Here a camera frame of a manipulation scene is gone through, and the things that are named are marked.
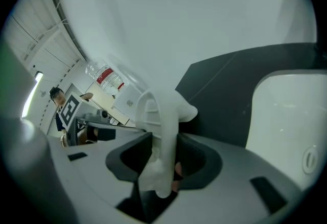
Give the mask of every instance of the white curved panel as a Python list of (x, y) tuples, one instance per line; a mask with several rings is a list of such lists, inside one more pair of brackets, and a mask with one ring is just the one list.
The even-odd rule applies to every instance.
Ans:
[(316, 40), (309, 0), (60, 0), (85, 54), (112, 54), (149, 86), (175, 88), (190, 64)]
[(254, 91), (246, 149), (305, 189), (316, 181), (327, 155), (327, 72), (278, 73)]

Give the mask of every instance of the ceiling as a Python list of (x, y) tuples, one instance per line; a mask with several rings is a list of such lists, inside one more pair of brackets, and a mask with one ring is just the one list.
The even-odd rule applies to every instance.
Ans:
[(18, 0), (2, 34), (32, 76), (43, 73), (26, 117), (37, 127), (42, 125), (46, 110), (53, 110), (49, 90), (59, 86), (78, 61), (84, 61), (57, 6), (53, 0)]

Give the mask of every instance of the black shirt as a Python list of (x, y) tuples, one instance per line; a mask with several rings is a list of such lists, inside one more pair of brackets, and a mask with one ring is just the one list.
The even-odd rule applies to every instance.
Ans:
[(64, 126), (62, 125), (61, 119), (59, 117), (59, 112), (61, 111), (61, 108), (58, 110), (58, 112), (56, 113), (56, 124), (57, 124), (57, 129), (58, 131), (62, 131), (64, 128)]

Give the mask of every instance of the fluorescent light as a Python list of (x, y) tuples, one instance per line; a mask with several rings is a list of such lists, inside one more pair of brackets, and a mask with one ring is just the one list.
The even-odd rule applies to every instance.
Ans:
[(26, 117), (27, 116), (27, 113), (29, 112), (29, 108), (30, 108), (30, 105), (31, 105), (31, 101), (32, 101), (33, 95), (35, 93), (35, 90), (36, 90), (36, 88), (37, 88), (37, 86), (38, 86), (38, 84), (39, 84), (42, 76), (43, 76), (43, 73), (39, 72), (39, 73), (37, 73), (37, 75), (35, 77), (36, 84), (35, 84), (34, 88), (32, 89), (29, 97), (27, 98), (27, 101), (25, 102), (25, 105), (24, 105), (24, 108), (23, 108), (22, 114), (21, 114), (21, 117), (22, 118)]

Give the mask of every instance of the person's arm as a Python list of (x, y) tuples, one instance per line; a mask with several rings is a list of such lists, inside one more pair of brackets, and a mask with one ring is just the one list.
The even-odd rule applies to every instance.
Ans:
[(82, 99), (85, 99), (85, 100), (89, 100), (93, 97), (93, 93), (91, 92), (88, 92), (88, 93), (85, 93), (81, 98)]

